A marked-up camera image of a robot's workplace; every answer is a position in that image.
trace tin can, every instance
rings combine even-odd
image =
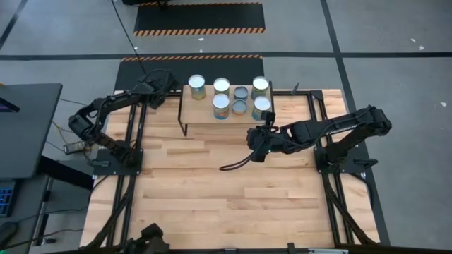
[[[193,99],[204,99],[206,96],[205,81],[201,75],[193,75],[189,78],[191,97]]]
[[[259,96],[254,100],[253,113],[251,114],[256,121],[263,121],[261,119],[262,111],[269,110],[271,102],[267,97]]]
[[[218,119],[226,119],[229,116],[229,97],[219,94],[213,97],[213,115]]]
[[[243,116],[246,113],[246,102],[242,99],[236,99],[234,103],[232,103],[232,113]]]
[[[215,90],[215,95],[224,94],[229,96],[229,80],[226,78],[217,78],[213,81],[213,88]]]
[[[259,76],[253,79],[253,90],[251,91],[251,98],[256,99],[259,96],[266,96],[268,89],[268,81],[266,78]]]
[[[234,90],[234,99],[248,99],[248,89],[246,87],[237,87]]]

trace concrete floor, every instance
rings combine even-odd
[[[333,52],[321,1],[262,0],[267,27],[262,35],[132,40],[142,54],[191,53],[200,49],[206,53]],[[342,52],[452,51],[452,1],[327,0],[327,3]],[[0,34],[19,4],[20,0],[0,1]],[[117,6],[132,34],[138,8],[123,6],[120,1]],[[62,83],[62,98],[89,103],[113,92],[119,59],[1,59],[8,55],[51,59],[49,55],[131,52],[108,0],[28,0],[7,40],[3,45],[0,43],[0,82]],[[364,57],[343,61],[357,108],[376,105],[393,122],[388,136],[367,142],[370,156],[380,161],[374,167],[374,175],[391,244],[452,249],[452,199],[448,196],[452,192],[452,171],[448,167],[452,145],[449,126],[452,59]],[[264,57],[263,65],[266,76],[276,87],[289,88],[300,82],[300,88],[343,89],[334,58]],[[78,108],[60,102],[54,120],[65,126],[69,115]],[[71,135],[67,138],[77,140]],[[54,128],[48,141],[63,145]],[[54,159],[73,158],[48,145],[44,154]],[[84,217],[83,213],[51,216],[47,230],[82,228]],[[61,234],[57,236],[60,242],[33,248],[32,253],[75,249],[80,237],[81,233]]]

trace orange and black striped tape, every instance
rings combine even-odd
[[[195,60],[195,59],[250,59],[259,58],[261,55],[201,55],[201,56],[148,56],[140,57],[140,61],[163,61],[163,60]],[[121,61],[137,61],[138,57],[126,57]]]
[[[203,28],[203,29],[169,29],[169,30],[140,30],[133,32],[135,36],[163,36],[163,35],[225,35],[225,34],[254,34],[263,33],[265,28]]]
[[[190,5],[228,5],[228,4],[262,4],[259,2],[249,2],[249,3],[244,3],[244,2],[240,2],[240,3],[194,3],[194,4],[173,4],[173,3],[168,3],[168,6],[190,6]],[[144,4],[140,4],[140,6],[152,6],[152,5],[158,5],[157,2],[153,2],[153,3],[144,3]]]

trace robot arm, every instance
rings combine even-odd
[[[386,135],[392,127],[383,111],[372,106],[326,121],[298,121],[279,128],[273,126],[274,113],[265,112],[262,117],[266,124],[250,128],[246,137],[249,149],[253,150],[253,162],[263,162],[269,152],[292,154],[315,145],[327,135],[352,131],[338,143],[325,147],[328,163],[336,164],[355,145],[368,137]]]
[[[164,101],[166,95],[178,86],[177,81],[171,73],[167,73],[165,83],[161,85],[158,77],[148,76],[133,90],[123,92],[119,95],[97,98],[91,104],[78,110],[76,114],[69,117],[69,128],[88,145],[98,144],[109,149],[112,154],[126,167],[132,167],[136,163],[135,151],[123,140],[114,140],[105,133],[102,127],[108,114],[118,109],[135,104],[147,104],[157,109]],[[93,123],[90,115],[96,113]]]

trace black floor mat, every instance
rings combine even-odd
[[[249,34],[265,31],[261,3],[141,4],[136,36]]]
[[[147,71],[156,68],[171,71],[181,84],[187,84],[194,74],[202,75],[208,85],[217,78],[227,78],[231,85],[250,85],[255,77],[264,75],[260,55],[171,55],[141,56],[140,59]],[[130,90],[143,76],[138,58],[125,58],[119,65],[115,90]]]

